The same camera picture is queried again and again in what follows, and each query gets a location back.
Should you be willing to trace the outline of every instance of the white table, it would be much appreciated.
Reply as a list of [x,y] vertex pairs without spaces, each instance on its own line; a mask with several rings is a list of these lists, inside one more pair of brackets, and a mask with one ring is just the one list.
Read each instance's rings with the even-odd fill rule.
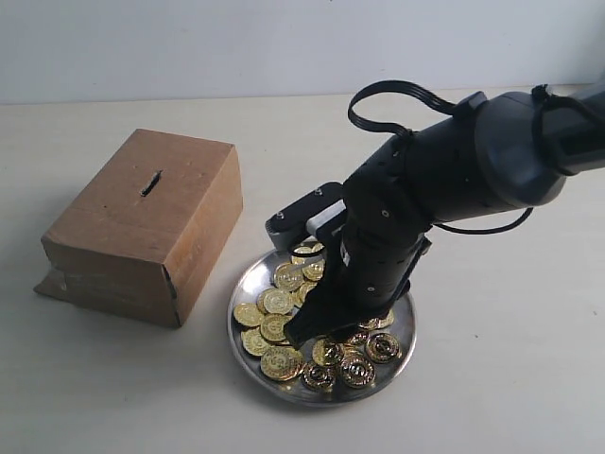
[[[349,98],[0,107],[0,452],[603,452],[601,171],[571,179],[508,234],[431,232],[434,247],[412,279],[416,352],[374,397],[302,410],[239,369],[226,304],[242,271],[270,248],[265,219],[321,183],[342,181],[387,138],[348,123]],[[441,118],[395,96],[360,112],[415,129]],[[135,128],[233,142],[239,151],[244,213],[176,331],[31,290],[47,267],[39,237]]]

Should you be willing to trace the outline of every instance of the round metal tray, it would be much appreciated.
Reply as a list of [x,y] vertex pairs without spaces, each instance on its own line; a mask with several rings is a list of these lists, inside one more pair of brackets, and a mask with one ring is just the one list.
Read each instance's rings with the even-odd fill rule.
[[[393,307],[395,322],[385,329],[372,331],[372,333],[388,332],[395,336],[400,342],[402,354],[387,364],[374,364],[376,378],[369,387],[353,389],[338,381],[331,392],[319,393],[306,388],[298,377],[284,383],[272,381],[261,372],[259,358],[249,355],[244,350],[240,336],[242,329],[233,318],[233,308],[241,303],[255,303],[258,295],[264,289],[272,287],[271,277],[275,268],[282,263],[289,262],[289,260],[288,253],[272,251],[249,267],[235,287],[227,308],[227,329],[233,354],[237,361],[258,384],[278,397],[296,404],[330,407],[353,402],[378,393],[401,373],[414,350],[416,324],[414,306],[409,294],[395,303]],[[314,343],[314,340],[310,340],[301,348],[306,360],[311,359],[311,349]]]

